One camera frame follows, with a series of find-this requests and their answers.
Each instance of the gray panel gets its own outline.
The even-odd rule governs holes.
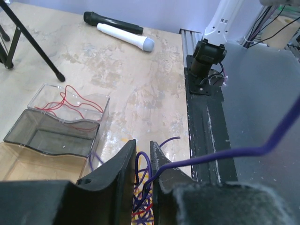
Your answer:
[[[262,145],[300,94],[300,64],[290,51],[227,44],[222,88],[231,147]],[[235,159],[239,181],[274,186],[300,215],[300,120],[276,150]]]

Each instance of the rubber foot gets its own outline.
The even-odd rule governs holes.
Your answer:
[[[65,82],[66,81],[65,76],[61,72],[56,74],[56,77],[57,77],[57,79],[59,79],[60,82]]]

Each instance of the table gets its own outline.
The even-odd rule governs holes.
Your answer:
[[[65,77],[52,70],[21,35],[11,71],[0,67],[0,138],[3,138],[43,83],[74,86],[80,94],[111,96],[110,114],[98,153],[113,157],[129,139],[149,154],[150,141],[180,136],[163,147],[171,161],[190,157],[181,36],[154,29],[144,35],[155,41],[154,51],[99,32],[82,15],[13,3],[23,22]],[[4,12],[1,25],[12,37],[15,25]],[[190,175],[190,167],[183,168]]]

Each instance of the white microphone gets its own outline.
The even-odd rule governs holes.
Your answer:
[[[151,52],[154,48],[154,41],[149,37],[138,36],[136,34],[132,34],[127,31],[103,23],[98,23],[97,29],[105,34],[111,35],[115,38],[136,45],[143,51]]]

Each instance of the wire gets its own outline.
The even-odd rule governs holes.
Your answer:
[[[260,17],[255,21],[255,23],[253,24],[252,29],[251,29],[251,32],[250,32],[250,34],[249,34],[249,37],[248,37],[248,39],[247,39],[247,43],[244,44],[244,47],[245,47],[245,48],[249,48],[250,43],[253,41],[252,35],[255,33],[257,27],[259,27],[259,26],[261,25],[262,21],[264,20],[264,18],[266,17],[266,15],[267,15],[267,13],[270,11],[270,9],[271,9],[271,6],[268,6],[268,7],[265,9],[265,11],[261,14],[261,16],[260,16]],[[258,22],[261,18],[262,18],[262,20],[259,22],[259,24],[257,25],[257,27],[256,27],[256,29],[255,29],[255,31],[254,31],[255,25],[257,24],[257,22]]]
[[[276,11],[276,7],[270,9],[270,11],[264,16],[264,18],[259,22],[259,25],[256,27],[255,32],[250,37],[250,40],[254,40],[258,35],[258,31],[263,27],[263,25],[267,22],[267,20],[273,15]]]
[[[102,159],[100,158],[100,156],[97,153],[95,153],[95,152],[93,154],[98,159],[98,161],[103,165],[104,162],[102,161]],[[90,165],[90,170],[93,172],[94,168],[93,168],[91,157],[92,157],[92,153],[89,156],[89,165]]]
[[[204,83],[206,83],[206,82],[207,82],[210,78],[212,78],[213,76],[220,75],[220,74],[222,74],[222,73],[224,72],[224,66],[223,66],[223,64],[222,64],[221,62],[219,62],[219,64],[220,64],[220,67],[222,68],[221,72],[219,72],[219,73],[217,73],[217,74],[211,74],[211,75],[205,77],[205,78],[200,82],[199,85],[203,85]]]
[[[254,45],[251,45],[250,47],[253,47],[253,46],[255,46],[255,45],[257,45],[257,44],[259,44],[259,43],[261,43],[261,42],[264,42],[264,41],[266,41],[266,40],[269,40],[269,39],[271,39],[271,38],[273,38],[273,37],[275,37],[278,33],[280,33],[284,28],[286,28],[287,26],[289,26],[289,25],[291,25],[293,22],[295,22],[295,21],[297,21],[297,20],[299,20],[300,19],[300,16],[297,18],[297,19],[294,19],[293,21],[291,21],[290,23],[288,23],[286,26],[284,26],[283,28],[281,28],[279,31],[277,31],[274,35],[272,35],[271,37],[269,37],[269,38],[266,38],[266,39],[264,39],[264,40],[262,40],[262,41],[259,41],[259,42],[257,42],[257,43],[255,43]]]
[[[263,28],[261,28],[261,30],[258,32],[258,34],[259,34],[263,29],[265,29],[267,26],[269,26],[271,23],[273,23],[273,22],[280,16],[280,14],[283,12],[284,8],[285,8],[285,5],[282,7],[281,11],[278,13],[278,15],[277,15],[270,23],[268,23],[268,24],[265,25]]]
[[[221,77],[218,77],[217,79],[216,79],[216,81],[212,84],[212,86],[214,86],[219,80],[221,80],[222,78],[224,78],[224,76],[221,76]]]
[[[171,140],[175,140],[175,139],[180,139],[180,137],[171,137],[171,138],[165,140],[164,142],[162,142],[162,143],[160,144],[159,147],[161,148],[161,147],[163,147],[163,145],[166,144],[167,142],[169,142],[169,141],[171,141]]]
[[[68,88],[68,87],[70,87],[71,89],[73,89],[73,90],[75,91],[75,93],[78,95],[78,97],[80,97],[81,99],[83,99],[84,101],[87,101],[87,102],[89,102],[89,103],[80,103],[79,105],[73,105],[73,104],[71,104],[69,101],[67,101],[67,88]],[[89,105],[89,106],[93,107],[94,109],[96,109],[98,112],[100,112],[100,113],[102,113],[102,114],[104,113],[104,111],[103,111],[103,109],[102,109],[102,107],[101,107],[100,105],[98,105],[97,103],[95,103],[95,102],[93,102],[93,101],[90,101],[90,100],[85,99],[84,97],[82,97],[82,96],[78,93],[78,91],[76,91],[76,89],[75,89],[74,87],[72,87],[71,85],[66,85],[66,86],[65,86],[65,91],[64,91],[64,92],[60,92],[60,96],[62,97],[62,100],[61,100],[60,102],[49,102],[49,103],[47,103],[47,104],[46,104],[44,107],[42,107],[42,108],[37,107],[37,106],[35,106],[35,108],[36,108],[36,109],[39,109],[39,110],[41,110],[41,111],[46,111],[46,112],[48,112],[48,113],[53,113],[54,116],[58,117],[58,116],[56,115],[56,113],[53,112],[53,110],[58,110],[58,109],[60,109],[62,106],[65,106],[65,107],[67,107],[67,108],[69,108],[69,109],[71,109],[71,110],[74,110],[74,111],[78,112],[78,114],[81,116],[82,119],[85,119],[85,117],[82,115],[82,113],[81,113],[79,110],[74,109],[74,108],[79,108],[79,107],[82,106],[82,105]],[[92,127],[92,128],[81,128],[81,127],[74,127],[73,125],[69,125],[69,127],[72,127],[72,128],[74,128],[74,129],[76,129],[76,130],[80,130],[80,131],[83,131],[83,132],[91,132],[91,131],[97,129],[97,126]]]
[[[168,163],[159,168],[156,174],[153,177],[149,177],[142,188],[143,196],[141,198],[144,199],[144,196],[148,195],[149,192],[149,184],[151,184],[155,179],[157,179],[164,170],[183,167],[188,165],[196,165],[202,163],[208,163],[211,161],[216,161],[220,159],[233,158],[233,157],[254,157],[254,156],[263,156],[271,151],[278,145],[278,143],[285,136],[287,131],[291,128],[294,122],[298,119],[300,115],[300,95],[297,100],[289,110],[289,112],[285,115],[285,117],[281,120],[281,122],[277,125],[273,133],[270,135],[267,142],[261,147],[246,147],[246,148],[237,148],[232,150],[223,150],[218,151],[216,153],[204,155],[201,157],[195,157],[188,160]]]
[[[159,147],[161,148],[161,147],[164,146],[167,142],[169,142],[169,141],[171,141],[171,140],[175,140],[175,139],[180,139],[180,137],[178,137],[178,136],[177,136],[177,137],[171,137],[171,138],[165,140],[164,142],[162,142],[162,143],[160,144]],[[147,155],[145,152],[140,151],[140,152],[137,153],[137,155],[136,155],[136,157],[135,157],[135,180],[136,180],[135,185],[141,184],[141,182],[139,182],[139,177],[138,177],[138,161],[139,161],[139,156],[140,156],[140,155],[143,155],[143,156],[145,157],[145,159],[146,159],[146,162],[147,162],[147,165],[148,165],[147,168],[148,168],[148,173],[149,173],[149,179],[152,177],[151,161],[150,161],[148,155]],[[146,195],[143,195],[143,190],[142,190],[142,192],[141,192],[141,194],[142,194],[141,199],[136,203],[136,206],[134,205],[134,207],[133,207],[133,210],[132,210],[132,211],[133,211],[134,213],[142,206],[143,202],[144,202],[145,199],[147,198],[148,193],[149,193],[149,191],[150,191],[150,189],[147,190],[147,194],[146,194]]]
[[[223,76],[217,78],[217,80],[212,84],[212,86],[214,86],[222,78],[224,78],[223,84],[226,85],[226,81],[227,81],[228,76],[226,76],[225,70],[223,70],[223,74],[224,74]]]
[[[270,9],[271,9],[271,7],[270,6],[268,6],[266,9],[265,9],[265,11],[261,14],[261,16],[255,21],[255,23],[253,24],[253,26],[252,26],[252,29],[251,29],[251,32],[250,32],[250,35],[249,35],[249,37],[251,37],[251,35],[253,34],[253,30],[254,30],[254,27],[255,27],[255,25],[257,24],[257,22],[264,16],[266,16],[266,14],[270,11]]]
[[[84,101],[89,102],[90,104],[89,104],[89,103],[80,103],[79,105],[73,105],[73,104],[69,103],[69,102],[67,101],[67,88],[68,88],[68,87],[70,87],[71,89],[73,89],[73,90],[75,91],[75,93],[76,93],[81,99],[83,99]],[[84,116],[82,115],[82,113],[81,113],[80,111],[78,111],[77,109],[74,109],[74,108],[72,108],[72,107],[79,108],[79,107],[82,106],[82,105],[89,105],[89,106],[95,108],[95,109],[96,109],[97,111],[99,111],[100,113],[104,113],[104,111],[103,111],[103,109],[102,109],[102,107],[101,107],[100,105],[98,105],[97,103],[95,103],[95,102],[93,102],[93,101],[90,101],[90,100],[85,99],[84,97],[82,97],[82,96],[78,93],[78,91],[76,91],[76,89],[75,89],[74,87],[72,87],[71,85],[66,85],[66,86],[65,86],[65,92],[60,92],[60,96],[62,97],[62,100],[61,100],[60,102],[49,102],[49,103],[46,104],[43,108],[40,108],[40,107],[37,107],[37,106],[35,106],[35,108],[36,108],[36,109],[39,109],[39,110],[46,111],[46,112],[51,112],[51,113],[53,113],[53,114],[56,116],[56,114],[53,112],[53,110],[60,109],[60,108],[64,105],[64,106],[68,107],[69,109],[75,110],[76,112],[78,112],[78,113],[80,114],[80,116],[81,116],[82,119],[85,119]]]
[[[149,168],[145,168],[145,169],[141,169],[138,171],[138,173],[143,173],[142,178],[140,179],[139,184],[137,184],[134,188],[134,196],[133,196],[133,205],[136,205],[141,197],[142,197],[142,190],[139,190],[139,185],[141,183],[145,183],[145,181],[143,181],[144,179],[149,179]],[[149,191],[149,194],[147,195],[147,198],[145,199],[145,201],[142,203],[141,207],[139,208],[138,211],[132,213],[132,223],[133,224],[149,224],[149,222],[153,221],[153,210],[152,210],[152,191]]]
[[[149,171],[149,177],[152,177],[151,161],[150,161],[148,155],[145,152],[140,151],[140,152],[137,153],[137,155],[135,157],[135,180],[136,180],[136,184],[139,183],[138,162],[139,162],[140,155],[144,156],[144,158],[145,158],[145,160],[147,162],[147,167],[148,167],[148,171]]]

